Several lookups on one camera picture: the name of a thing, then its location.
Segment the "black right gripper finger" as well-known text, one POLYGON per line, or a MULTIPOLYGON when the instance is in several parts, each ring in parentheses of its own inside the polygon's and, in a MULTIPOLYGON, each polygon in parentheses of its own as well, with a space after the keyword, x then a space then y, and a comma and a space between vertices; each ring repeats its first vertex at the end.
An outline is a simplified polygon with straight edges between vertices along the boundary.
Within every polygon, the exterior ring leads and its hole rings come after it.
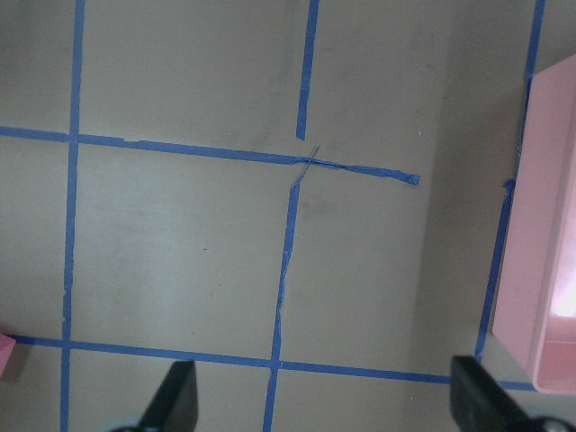
POLYGON ((473 356, 450 364, 450 413, 459 431, 534 431, 532 419, 473 356))

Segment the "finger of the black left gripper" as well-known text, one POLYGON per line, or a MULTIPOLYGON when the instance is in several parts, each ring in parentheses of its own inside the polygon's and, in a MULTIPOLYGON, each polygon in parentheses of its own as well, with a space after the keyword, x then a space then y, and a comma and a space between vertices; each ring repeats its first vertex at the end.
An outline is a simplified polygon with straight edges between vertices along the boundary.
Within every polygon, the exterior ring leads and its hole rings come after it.
POLYGON ((176 361, 170 366, 136 430, 195 431, 198 417, 195 362, 176 361))

